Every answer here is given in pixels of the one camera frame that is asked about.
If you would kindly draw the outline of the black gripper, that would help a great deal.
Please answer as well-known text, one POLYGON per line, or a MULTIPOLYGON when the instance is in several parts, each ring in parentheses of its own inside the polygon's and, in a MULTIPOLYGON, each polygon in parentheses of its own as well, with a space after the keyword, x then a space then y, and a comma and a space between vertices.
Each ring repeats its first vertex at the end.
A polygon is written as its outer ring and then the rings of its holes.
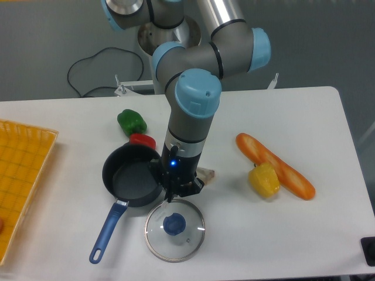
POLYGON ((168 148, 163 148, 162 163, 158 159, 152 159, 149 163, 149 170, 154 180, 164 190, 172 180, 179 179, 177 196, 192 196, 199 194, 204 187, 204 182, 196 175, 199 159, 199 154, 194 157, 174 156, 168 148))

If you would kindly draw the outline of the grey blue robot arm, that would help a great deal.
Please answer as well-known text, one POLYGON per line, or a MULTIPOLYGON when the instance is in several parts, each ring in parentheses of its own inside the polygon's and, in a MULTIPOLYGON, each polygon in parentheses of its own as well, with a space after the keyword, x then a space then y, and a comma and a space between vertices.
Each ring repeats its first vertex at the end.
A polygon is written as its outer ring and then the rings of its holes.
POLYGON ((165 198, 198 194, 196 169, 213 117, 221 81, 264 67, 271 58, 268 35, 250 28, 237 1, 199 1, 210 41, 188 47, 180 38, 158 44, 152 54, 154 82, 171 106, 160 164, 165 198))

